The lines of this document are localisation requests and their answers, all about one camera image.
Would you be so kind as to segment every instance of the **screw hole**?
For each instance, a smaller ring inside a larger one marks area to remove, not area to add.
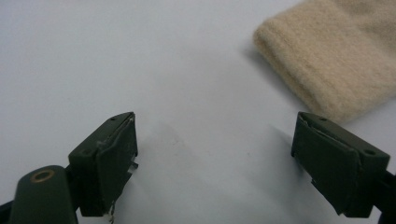
[[[364,150],[364,152],[367,153],[367,154],[369,154],[369,155],[371,155],[371,156],[374,156],[374,155],[375,155],[375,152],[373,152],[372,150],[366,149],[366,150]]]
[[[82,151],[82,154],[89,155],[91,152],[92,152],[92,149],[91,148],[87,148],[87,149]]]
[[[52,176],[54,174],[55,174],[55,172],[53,170],[43,170],[43,171],[37,172],[34,175],[32,175],[32,177],[30,178],[30,181],[32,181],[33,183],[44,182],[44,181],[52,178]]]

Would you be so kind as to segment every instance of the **white background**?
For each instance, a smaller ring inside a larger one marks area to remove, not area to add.
[[[376,209],[337,216],[290,156],[307,108],[251,36],[298,2],[1,1],[0,203],[134,111],[140,166],[116,223],[376,223]],[[392,99],[343,127],[395,157],[395,112]]]

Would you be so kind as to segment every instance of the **beige knit fabric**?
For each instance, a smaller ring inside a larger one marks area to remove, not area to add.
[[[335,122],[396,93],[396,0],[304,1],[265,21],[254,43],[314,113]]]

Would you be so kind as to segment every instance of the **white table surface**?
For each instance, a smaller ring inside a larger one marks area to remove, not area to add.
[[[0,2],[0,203],[105,119],[136,113],[116,223],[376,223],[337,216],[290,156],[304,104],[251,36],[287,1]],[[396,101],[343,127],[392,156]],[[81,217],[79,223],[107,223]]]

